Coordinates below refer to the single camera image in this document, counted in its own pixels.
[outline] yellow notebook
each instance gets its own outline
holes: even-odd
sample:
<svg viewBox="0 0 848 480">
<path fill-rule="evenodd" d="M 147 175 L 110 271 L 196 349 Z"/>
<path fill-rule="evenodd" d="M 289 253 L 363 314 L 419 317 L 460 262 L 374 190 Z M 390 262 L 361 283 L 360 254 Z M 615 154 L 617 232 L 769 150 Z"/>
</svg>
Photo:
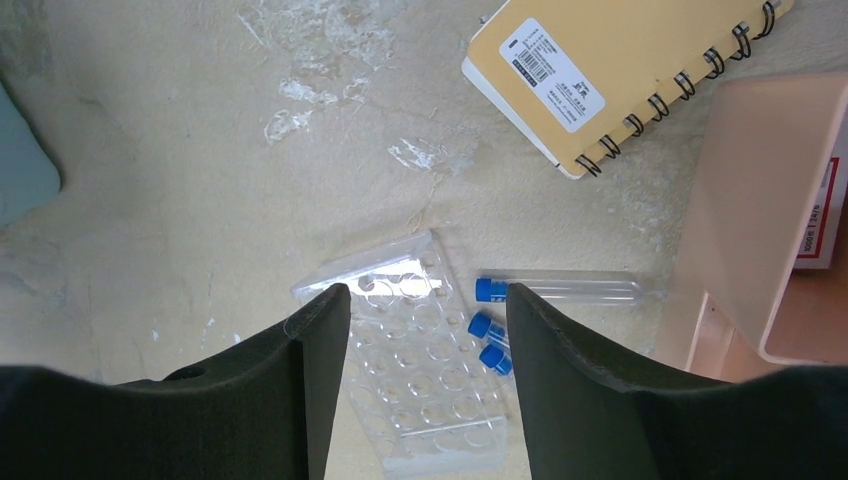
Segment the yellow notebook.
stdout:
<svg viewBox="0 0 848 480">
<path fill-rule="evenodd" d="M 795 0 L 510 0 L 462 65 L 569 178 L 751 56 Z"/>
</svg>

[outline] blue cap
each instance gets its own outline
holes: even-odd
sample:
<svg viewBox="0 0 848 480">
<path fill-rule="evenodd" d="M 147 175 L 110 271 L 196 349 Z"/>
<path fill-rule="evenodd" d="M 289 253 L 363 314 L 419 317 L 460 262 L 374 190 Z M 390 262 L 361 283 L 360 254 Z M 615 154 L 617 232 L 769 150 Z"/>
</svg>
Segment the blue cap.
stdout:
<svg viewBox="0 0 848 480">
<path fill-rule="evenodd" d="M 493 282 L 491 278 L 481 277 L 477 279 L 477 301 L 478 302 L 505 302 L 506 282 Z"/>
<path fill-rule="evenodd" d="M 480 352 L 480 361 L 483 362 L 483 365 L 494 369 L 501 375 L 509 375 L 509 372 L 512 371 L 512 359 L 495 345 L 488 345 Z"/>
<path fill-rule="evenodd" d="M 492 319 L 483 312 L 477 312 L 471 318 L 471 323 L 468 324 L 468 333 L 477 338 L 486 338 L 489 333 L 489 328 L 492 326 Z"/>
</svg>

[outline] white label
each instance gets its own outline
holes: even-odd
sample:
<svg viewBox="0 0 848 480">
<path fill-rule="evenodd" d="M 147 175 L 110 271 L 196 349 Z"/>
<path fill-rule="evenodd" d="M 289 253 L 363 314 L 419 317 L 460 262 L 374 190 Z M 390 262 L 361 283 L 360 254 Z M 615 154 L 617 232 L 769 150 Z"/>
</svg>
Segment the white label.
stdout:
<svg viewBox="0 0 848 480">
<path fill-rule="evenodd" d="M 528 18 L 509 36 L 501 45 L 501 56 L 568 133 L 579 130 L 606 105 L 604 97 L 535 18 Z"/>
<path fill-rule="evenodd" d="M 845 205 L 845 193 L 848 189 L 848 116 L 842 121 L 842 128 L 833 148 L 833 155 L 827 165 L 822 183 L 816 192 L 816 201 L 804 237 L 798 248 L 795 268 L 825 269 L 830 267 L 833 250 L 836 246 L 836 233 Z"/>
</svg>

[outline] small vial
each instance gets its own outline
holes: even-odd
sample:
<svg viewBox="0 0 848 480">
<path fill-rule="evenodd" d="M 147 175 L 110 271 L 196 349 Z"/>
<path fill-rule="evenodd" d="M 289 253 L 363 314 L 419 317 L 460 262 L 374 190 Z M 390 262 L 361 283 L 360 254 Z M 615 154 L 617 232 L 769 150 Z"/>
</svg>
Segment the small vial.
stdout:
<svg viewBox="0 0 848 480">
<path fill-rule="evenodd" d="M 497 345 L 490 343 L 480 352 L 480 361 L 498 375 L 509 375 L 512 371 L 512 358 Z"/>
<path fill-rule="evenodd" d="M 468 333 L 489 343 L 494 343 L 502 350 L 509 351 L 506 329 L 495 323 L 491 317 L 483 312 L 478 312 L 471 318 L 471 323 L 468 324 Z"/>
</svg>

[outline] concrete floor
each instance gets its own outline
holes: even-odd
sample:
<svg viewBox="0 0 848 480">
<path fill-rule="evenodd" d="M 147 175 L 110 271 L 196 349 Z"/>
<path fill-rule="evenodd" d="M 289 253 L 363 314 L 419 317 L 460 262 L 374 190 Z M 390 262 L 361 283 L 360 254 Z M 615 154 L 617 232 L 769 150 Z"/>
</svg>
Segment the concrete floor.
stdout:
<svg viewBox="0 0 848 480">
<path fill-rule="evenodd" d="M 4 83 L 64 180 L 0 230 L 0 361 L 159 379 L 286 317 L 325 261 L 424 228 L 469 308 L 480 268 L 633 272 L 642 307 L 564 310 L 650 353 L 716 84 L 568 181 L 460 73 L 501 1 L 0 1 Z M 722 81 L 845 70 L 846 18 L 799 0 Z M 502 475 L 529 478 L 509 408 Z M 345 399 L 330 457 L 328 478 L 381 472 Z"/>
</svg>

